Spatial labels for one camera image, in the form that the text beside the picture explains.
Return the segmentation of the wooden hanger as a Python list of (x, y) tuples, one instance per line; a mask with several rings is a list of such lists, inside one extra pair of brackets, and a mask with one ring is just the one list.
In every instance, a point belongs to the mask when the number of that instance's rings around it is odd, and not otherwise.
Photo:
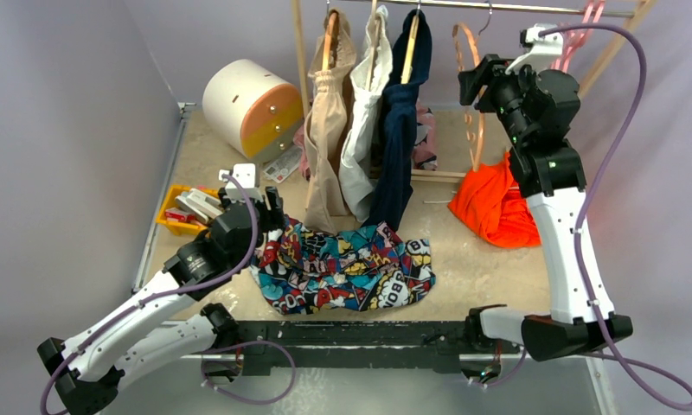
[[(477, 67), (481, 61), (480, 53), (478, 52), (478, 40), (480, 39), (481, 34), (489, 27), (493, 14), (493, 3), (491, 1), (485, 1), (485, 3), (489, 6), (488, 18), (484, 26), (478, 31), (478, 35), (474, 35), (470, 28), (463, 22), (458, 22), (453, 25), (452, 40), (455, 47), (456, 62), (458, 64), (459, 73), (466, 71), (464, 54), (462, 52), (459, 37), (460, 34), (463, 34), (465, 37), (465, 42), (469, 47), (475, 66)], [(485, 115), (480, 112), (477, 115), (477, 125), (476, 127), (473, 127), (473, 116), (468, 109), (465, 109), (464, 120), (466, 137), (470, 145), (471, 170), (476, 172), (479, 170), (484, 149), (484, 133), (486, 124)]]

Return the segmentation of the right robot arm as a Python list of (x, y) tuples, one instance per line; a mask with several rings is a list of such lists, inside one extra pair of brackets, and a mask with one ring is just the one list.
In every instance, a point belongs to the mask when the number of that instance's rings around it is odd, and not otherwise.
[(504, 304), (473, 308), (465, 340), (478, 352), (515, 343), (536, 361), (599, 351), (630, 337), (633, 324), (606, 294), (581, 213), (586, 177), (567, 140), (580, 87), (561, 71), (509, 67), (510, 60), (487, 54), (458, 75), (459, 101), (495, 114), (509, 138), (509, 169), (540, 235), (551, 307), (545, 315)]

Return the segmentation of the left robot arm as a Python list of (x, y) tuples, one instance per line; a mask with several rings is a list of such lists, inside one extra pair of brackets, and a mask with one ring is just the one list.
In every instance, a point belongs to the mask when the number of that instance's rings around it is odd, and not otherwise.
[(97, 414), (147, 374), (186, 354), (225, 354), (238, 323), (220, 303), (206, 305), (175, 327), (163, 324), (247, 268), (268, 231), (285, 226), (274, 187), (254, 197), (222, 194), (227, 205), (211, 225), (181, 246), (163, 268), (112, 313), (67, 339), (50, 337), (37, 353), (49, 374), (40, 412), (56, 392), (64, 414)]

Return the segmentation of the colourful comic print shorts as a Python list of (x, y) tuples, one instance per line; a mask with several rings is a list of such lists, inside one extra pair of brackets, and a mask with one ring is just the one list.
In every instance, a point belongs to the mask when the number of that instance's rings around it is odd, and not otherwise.
[(249, 266), (283, 316), (414, 304), (436, 284), (432, 268), (427, 239), (402, 239), (385, 222), (330, 234), (295, 219), (267, 233)]

